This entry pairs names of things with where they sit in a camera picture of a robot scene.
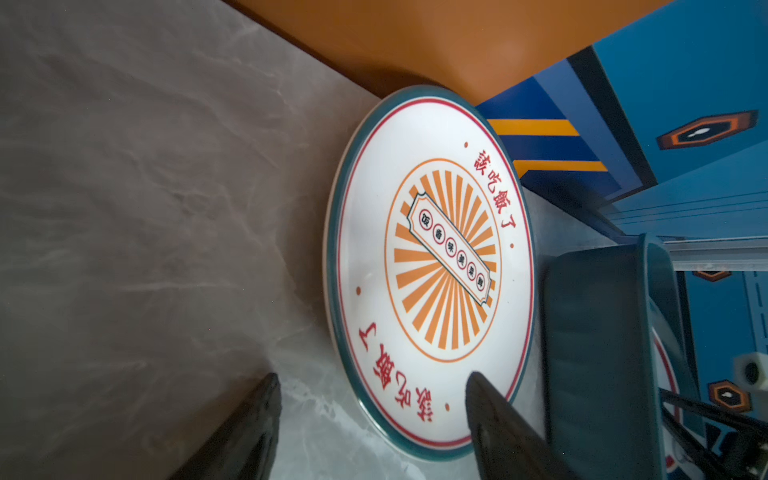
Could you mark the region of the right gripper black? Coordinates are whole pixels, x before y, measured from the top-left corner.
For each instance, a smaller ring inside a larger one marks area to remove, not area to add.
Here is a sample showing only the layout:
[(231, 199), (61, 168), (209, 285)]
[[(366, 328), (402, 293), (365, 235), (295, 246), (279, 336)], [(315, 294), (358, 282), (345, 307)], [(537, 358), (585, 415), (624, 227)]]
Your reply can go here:
[[(765, 421), (691, 400), (666, 389), (661, 389), (659, 396), (664, 428), (706, 479), (756, 480), (767, 477)], [(697, 439), (667, 411), (669, 406), (700, 418), (704, 437)]]

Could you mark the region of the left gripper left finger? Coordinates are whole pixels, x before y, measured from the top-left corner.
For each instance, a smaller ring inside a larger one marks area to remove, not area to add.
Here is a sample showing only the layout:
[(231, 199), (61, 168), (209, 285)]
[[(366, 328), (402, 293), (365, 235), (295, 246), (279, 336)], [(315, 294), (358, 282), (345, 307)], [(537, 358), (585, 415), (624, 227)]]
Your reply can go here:
[(173, 479), (267, 479), (279, 441), (281, 386), (267, 374)]

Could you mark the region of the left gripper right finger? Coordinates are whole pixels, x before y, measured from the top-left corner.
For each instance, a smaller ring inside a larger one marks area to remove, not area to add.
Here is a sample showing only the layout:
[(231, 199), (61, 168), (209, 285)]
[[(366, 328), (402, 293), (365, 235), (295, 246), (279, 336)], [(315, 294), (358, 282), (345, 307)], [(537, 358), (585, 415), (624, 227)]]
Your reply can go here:
[(470, 374), (465, 407), (482, 479), (574, 479), (546, 441), (480, 372)]

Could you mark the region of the white orange sunburst plate back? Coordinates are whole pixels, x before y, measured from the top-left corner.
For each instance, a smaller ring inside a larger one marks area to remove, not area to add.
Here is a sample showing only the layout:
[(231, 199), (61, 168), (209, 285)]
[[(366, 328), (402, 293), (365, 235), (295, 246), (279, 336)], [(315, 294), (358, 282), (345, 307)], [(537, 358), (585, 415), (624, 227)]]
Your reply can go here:
[(384, 98), (342, 155), (322, 263), (333, 346), (375, 429), (414, 458), (466, 456), (466, 382), (514, 400), (536, 315), (527, 206), (490, 123), (440, 87)]

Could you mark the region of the white plate dark green rim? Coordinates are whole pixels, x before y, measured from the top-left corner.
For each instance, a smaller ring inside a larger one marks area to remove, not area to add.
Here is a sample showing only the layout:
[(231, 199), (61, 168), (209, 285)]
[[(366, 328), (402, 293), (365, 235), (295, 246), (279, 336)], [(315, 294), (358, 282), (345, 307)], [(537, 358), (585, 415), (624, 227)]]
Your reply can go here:
[[(656, 369), (657, 386), (661, 389), (678, 393), (678, 383), (674, 369), (670, 363), (669, 356), (655, 331), (653, 333), (654, 342), (654, 362)], [(668, 479), (700, 479), (700, 472), (689, 462), (682, 447), (676, 442), (673, 436), (661, 428), (663, 438), (663, 455)]]

